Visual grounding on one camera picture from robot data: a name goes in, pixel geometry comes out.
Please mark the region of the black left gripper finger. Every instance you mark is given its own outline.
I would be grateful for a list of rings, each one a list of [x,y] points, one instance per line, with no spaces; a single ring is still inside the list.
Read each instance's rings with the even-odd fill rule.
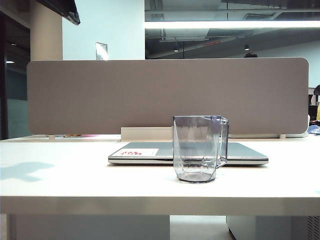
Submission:
[[[74,25],[81,23],[74,0],[47,0],[48,7]]]

